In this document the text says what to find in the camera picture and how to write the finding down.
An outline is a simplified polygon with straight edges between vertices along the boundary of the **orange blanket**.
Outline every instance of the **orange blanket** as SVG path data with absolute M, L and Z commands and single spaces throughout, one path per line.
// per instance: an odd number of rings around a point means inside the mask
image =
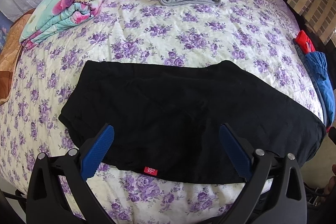
M 5 46 L 0 53 L 0 105 L 7 102 L 11 94 L 13 75 L 22 53 L 19 38 L 31 14 L 20 17 L 8 32 Z

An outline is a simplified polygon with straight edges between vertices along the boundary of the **blue jacket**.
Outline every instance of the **blue jacket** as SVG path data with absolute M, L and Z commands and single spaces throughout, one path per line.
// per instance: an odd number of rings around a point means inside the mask
M 307 65 L 316 80 L 327 111 L 327 127 L 335 118 L 335 97 L 327 71 L 327 60 L 323 52 L 309 52 L 306 55 Z

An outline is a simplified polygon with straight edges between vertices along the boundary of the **red clothing tag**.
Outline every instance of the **red clothing tag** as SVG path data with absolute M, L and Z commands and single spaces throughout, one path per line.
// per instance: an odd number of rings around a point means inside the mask
M 145 167 L 144 170 L 145 173 L 150 174 L 152 176 L 156 176 L 158 174 L 158 171 L 154 168 L 149 168 L 149 167 Z

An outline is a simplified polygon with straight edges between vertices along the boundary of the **red clothing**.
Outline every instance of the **red clothing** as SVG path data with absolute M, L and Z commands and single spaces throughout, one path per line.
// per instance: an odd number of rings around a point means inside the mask
M 309 39 L 309 37 L 307 36 L 307 34 L 305 33 L 305 31 L 303 30 L 299 31 L 295 41 L 296 43 L 299 44 L 304 54 L 307 54 L 309 52 L 315 52 L 314 45 Z

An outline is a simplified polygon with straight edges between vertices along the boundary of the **mattress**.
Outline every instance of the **mattress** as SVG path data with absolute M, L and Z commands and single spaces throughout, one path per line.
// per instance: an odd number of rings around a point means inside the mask
M 222 0 L 218 7 L 104 0 L 93 20 L 23 52 L 11 98 L 0 106 L 1 176 L 26 193 L 38 153 L 63 155 L 74 146 L 58 116 L 87 60 L 186 67 L 231 60 L 322 120 L 292 42 L 298 32 L 282 0 Z M 66 179 L 60 179 L 81 216 Z M 219 215 L 243 187 L 163 181 L 106 164 L 87 182 L 116 223 L 141 224 L 195 223 Z

